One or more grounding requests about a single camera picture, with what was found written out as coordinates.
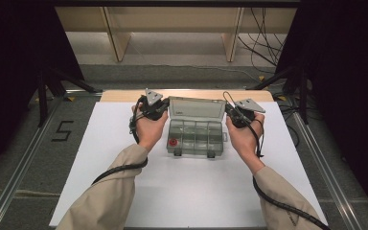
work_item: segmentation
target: white paper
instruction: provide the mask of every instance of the white paper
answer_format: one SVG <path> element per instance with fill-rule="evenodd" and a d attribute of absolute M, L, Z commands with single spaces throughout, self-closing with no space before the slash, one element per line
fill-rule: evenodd
<path fill-rule="evenodd" d="M 278 105 L 259 105 L 266 111 L 263 161 L 287 179 L 326 222 Z M 132 103 L 96 104 L 50 226 L 57 226 L 71 204 L 106 171 L 116 155 L 135 143 L 128 128 L 131 106 Z M 126 227 L 265 226 L 252 174 L 230 140 L 224 143 L 222 156 L 214 159 L 173 156 L 166 149 L 169 123 L 170 120 L 149 154 L 148 165 L 136 176 L 136 195 Z M 224 119 L 222 127 L 227 132 Z"/>

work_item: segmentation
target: hand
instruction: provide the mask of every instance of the hand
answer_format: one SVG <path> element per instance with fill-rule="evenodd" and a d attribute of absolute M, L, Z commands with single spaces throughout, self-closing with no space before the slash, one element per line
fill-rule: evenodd
<path fill-rule="evenodd" d="M 167 114 L 167 111 L 164 111 L 162 117 L 157 121 L 153 121 L 146 117 L 137 120 L 136 133 L 139 137 L 139 146 L 151 151 L 158 140 L 160 140 L 161 135 L 163 134 L 164 124 L 168 118 L 169 115 Z"/>
<path fill-rule="evenodd" d="M 255 120 L 259 120 L 262 124 L 265 122 L 265 116 L 255 113 Z M 263 133 L 263 127 L 258 121 L 252 121 L 250 124 L 260 138 Z M 265 164 L 256 156 L 256 147 L 259 143 L 248 127 L 237 128 L 232 124 L 229 116 L 226 116 L 226 126 L 228 127 L 229 136 L 234 149 L 238 152 L 241 159 L 249 167 L 250 171 L 256 173 Z"/>

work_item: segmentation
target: plastic organizer box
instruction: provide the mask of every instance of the plastic organizer box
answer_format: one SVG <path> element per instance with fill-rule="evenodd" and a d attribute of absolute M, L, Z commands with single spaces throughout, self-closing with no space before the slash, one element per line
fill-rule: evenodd
<path fill-rule="evenodd" d="M 224 100 L 170 97 L 168 153 L 221 156 Z"/>

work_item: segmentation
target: table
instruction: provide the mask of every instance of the table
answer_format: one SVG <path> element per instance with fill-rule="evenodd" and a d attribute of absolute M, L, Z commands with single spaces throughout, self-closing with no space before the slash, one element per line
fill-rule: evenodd
<path fill-rule="evenodd" d="M 222 99 L 223 90 L 153 90 L 167 96 Z M 264 161 L 285 177 L 325 217 L 288 134 L 278 105 L 266 91 L 228 91 L 234 100 L 252 98 L 266 110 Z M 127 143 L 130 107 L 143 91 L 108 91 L 97 103 L 80 144 L 73 168 L 59 199 L 51 226 L 56 226 L 69 205 Z M 126 227 L 133 228 L 249 228 L 264 227 L 260 200 L 251 173 L 230 145 L 222 156 L 168 154 L 169 121 L 149 164 L 135 179 L 136 195 Z"/>

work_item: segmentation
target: beige sleeve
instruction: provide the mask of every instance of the beige sleeve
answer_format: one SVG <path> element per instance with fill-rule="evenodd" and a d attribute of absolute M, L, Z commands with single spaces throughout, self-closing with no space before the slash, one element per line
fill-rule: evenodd
<path fill-rule="evenodd" d="M 319 219 L 310 203 L 282 176 L 269 167 L 264 167 L 255 174 L 259 188 L 271 198 L 298 208 Z M 262 212 L 267 229 L 320 229 L 308 220 L 280 209 L 261 198 Z"/>
<path fill-rule="evenodd" d="M 109 169 L 143 163 L 145 148 L 131 145 L 116 157 Z M 70 207 L 57 229 L 124 229 L 134 197 L 134 178 L 142 170 L 117 172 L 89 187 Z"/>

